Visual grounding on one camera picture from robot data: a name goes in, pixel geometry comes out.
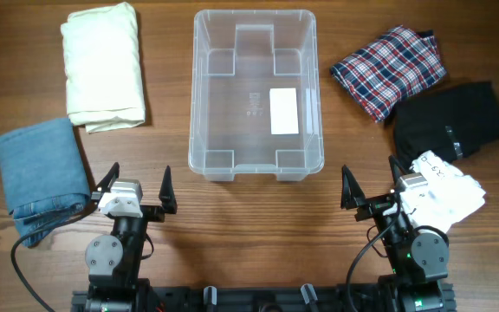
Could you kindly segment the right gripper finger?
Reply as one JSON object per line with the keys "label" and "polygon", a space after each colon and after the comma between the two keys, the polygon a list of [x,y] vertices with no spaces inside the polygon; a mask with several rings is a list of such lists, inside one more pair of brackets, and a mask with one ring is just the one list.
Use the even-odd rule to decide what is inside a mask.
{"label": "right gripper finger", "polygon": [[405,168],[394,155],[390,155],[388,161],[393,180],[398,180],[400,177],[408,174],[408,169]]}
{"label": "right gripper finger", "polygon": [[366,203],[366,196],[348,166],[342,167],[342,194],[340,207],[355,209]]}

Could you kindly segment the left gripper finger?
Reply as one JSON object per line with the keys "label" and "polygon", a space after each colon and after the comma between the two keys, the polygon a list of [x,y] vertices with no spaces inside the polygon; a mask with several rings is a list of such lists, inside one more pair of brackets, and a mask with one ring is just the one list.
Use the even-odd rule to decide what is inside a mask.
{"label": "left gripper finger", "polygon": [[98,192],[109,192],[113,182],[120,175],[120,164],[115,162],[109,169],[106,176],[96,185],[96,190]]}
{"label": "left gripper finger", "polygon": [[177,200],[172,185],[172,171],[169,166],[166,167],[161,187],[159,190],[159,200],[162,206],[176,206]]}

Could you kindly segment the white printed garment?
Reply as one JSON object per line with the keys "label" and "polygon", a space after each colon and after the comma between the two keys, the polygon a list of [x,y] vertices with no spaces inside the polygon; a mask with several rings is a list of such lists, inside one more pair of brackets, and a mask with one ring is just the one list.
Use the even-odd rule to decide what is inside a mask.
{"label": "white printed garment", "polygon": [[402,209],[414,227],[429,225],[447,233],[485,204],[486,191],[481,185],[432,151],[413,160],[411,170],[427,182],[400,193]]}

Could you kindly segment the blue jeans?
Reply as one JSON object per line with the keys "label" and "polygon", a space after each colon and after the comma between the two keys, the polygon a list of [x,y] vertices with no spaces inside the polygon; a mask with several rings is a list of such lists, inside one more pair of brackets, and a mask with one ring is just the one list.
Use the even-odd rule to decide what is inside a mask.
{"label": "blue jeans", "polygon": [[90,198],[87,176],[67,118],[0,135],[0,171],[8,213],[31,247],[82,211]]}

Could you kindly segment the black garment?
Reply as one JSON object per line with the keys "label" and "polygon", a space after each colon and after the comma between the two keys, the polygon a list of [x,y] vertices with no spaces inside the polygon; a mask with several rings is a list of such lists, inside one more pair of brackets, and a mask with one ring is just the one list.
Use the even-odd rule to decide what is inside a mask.
{"label": "black garment", "polygon": [[495,140],[499,101],[489,81],[464,83],[396,106],[394,143],[404,166],[427,151],[451,163]]}

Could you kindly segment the cream cloth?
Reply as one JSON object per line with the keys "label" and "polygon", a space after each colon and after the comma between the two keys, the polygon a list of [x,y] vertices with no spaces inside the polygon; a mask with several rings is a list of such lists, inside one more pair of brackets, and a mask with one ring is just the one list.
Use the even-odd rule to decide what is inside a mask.
{"label": "cream cloth", "polygon": [[89,133],[146,122],[134,7],[127,2],[68,15],[61,25],[67,114]]}

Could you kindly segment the red blue plaid shirt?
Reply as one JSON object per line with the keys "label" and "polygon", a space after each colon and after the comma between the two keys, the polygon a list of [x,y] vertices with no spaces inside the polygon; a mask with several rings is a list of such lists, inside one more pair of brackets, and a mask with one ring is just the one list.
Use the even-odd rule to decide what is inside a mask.
{"label": "red blue plaid shirt", "polygon": [[330,73],[372,120],[381,122],[398,102],[443,80],[447,70],[432,30],[399,25],[335,63]]}

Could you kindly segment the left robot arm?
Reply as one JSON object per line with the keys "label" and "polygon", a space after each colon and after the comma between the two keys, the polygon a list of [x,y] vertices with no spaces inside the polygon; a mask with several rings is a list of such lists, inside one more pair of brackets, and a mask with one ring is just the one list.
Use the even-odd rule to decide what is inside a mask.
{"label": "left robot arm", "polygon": [[115,163],[91,195],[96,210],[113,220],[113,228],[86,248],[89,287],[87,293],[74,294],[73,311],[165,310],[149,280],[139,277],[139,268],[150,257],[143,253],[145,243],[152,241],[147,226],[164,222],[166,214],[175,214],[178,209],[171,169],[165,169],[159,205],[143,205],[141,183],[119,175],[120,165]]}

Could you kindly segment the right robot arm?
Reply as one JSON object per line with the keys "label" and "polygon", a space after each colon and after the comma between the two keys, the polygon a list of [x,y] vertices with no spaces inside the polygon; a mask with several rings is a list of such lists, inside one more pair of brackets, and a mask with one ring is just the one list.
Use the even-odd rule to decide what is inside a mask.
{"label": "right robot arm", "polygon": [[[347,272],[344,307],[347,311],[451,311],[456,307],[448,276],[450,241],[430,225],[413,226],[404,211],[404,195],[428,185],[425,177],[405,169],[389,157],[393,188],[384,195],[368,198],[348,166],[341,169],[340,207],[356,210],[360,222],[371,219],[378,234],[368,240]],[[361,258],[380,241],[386,251],[391,275],[380,276],[373,286],[373,301],[353,289],[353,272]]]}

